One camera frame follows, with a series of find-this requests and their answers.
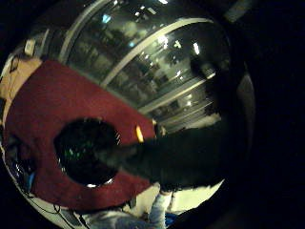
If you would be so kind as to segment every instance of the yellow light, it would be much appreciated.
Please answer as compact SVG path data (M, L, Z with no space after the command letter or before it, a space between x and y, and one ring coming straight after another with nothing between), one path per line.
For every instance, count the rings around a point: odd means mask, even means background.
M135 134L139 142L144 142L144 137L142 135L140 126L135 127Z

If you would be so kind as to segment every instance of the red carpet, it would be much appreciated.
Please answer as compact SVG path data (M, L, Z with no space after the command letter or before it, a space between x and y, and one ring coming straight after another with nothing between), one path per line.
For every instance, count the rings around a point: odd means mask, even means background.
M121 135L121 144L136 142L135 125L145 138L153 137L152 122L88 79L55 61L46 61L30 77L12 102L5 138L17 135L34 155L37 173L32 192L39 198L75 210L121 204L150 186L140 177L118 173L107 186L89 189L70 180L58 166L53 139L80 117L102 117Z

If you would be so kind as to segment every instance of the blue object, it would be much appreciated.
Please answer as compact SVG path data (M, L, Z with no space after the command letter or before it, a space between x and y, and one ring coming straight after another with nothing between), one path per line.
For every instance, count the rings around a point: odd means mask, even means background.
M103 15L103 23L104 23L104 24L109 23L110 20L112 20L112 17L111 17L111 16L109 16L109 15L107 15L107 14L104 14L104 15Z
M166 227L171 226L176 218L177 218L177 215L175 215L173 213L166 213L165 214L165 225L166 225Z

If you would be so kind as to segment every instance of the black circular object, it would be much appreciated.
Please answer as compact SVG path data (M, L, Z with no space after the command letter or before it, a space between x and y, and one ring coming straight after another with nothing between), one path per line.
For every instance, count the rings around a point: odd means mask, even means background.
M73 121L54 140L63 172L89 187L105 184L116 175L117 171L97 161L93 152L118 143L119 134L114 127L95 118Z

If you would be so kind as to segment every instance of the glass window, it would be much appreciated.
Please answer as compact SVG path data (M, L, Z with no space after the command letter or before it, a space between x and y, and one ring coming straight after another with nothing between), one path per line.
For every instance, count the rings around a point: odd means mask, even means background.
M68 65L101 82L139 42L186 15L178 9L168 13L158 1L111 1L81 31Z
M174 116L185 116L202 110L211 101L212 99L206 95L205 86L202 85L188 94L178 97L175 101L158 107L150 112L149 116L158 122L166 123L168 122L167 119L173 119Z
M60 50L66 38L66 31L56 30L52 36L49 46L49 58L58 59Z
M211 39L214 27L208 23L192 24L157 37L109 87L141 108L194 78L213 77L217 66L230 59L228 44L219 45ZM217 38L223 38L221 32L216 34ZM196 58L200 59L204 75L193 69Z

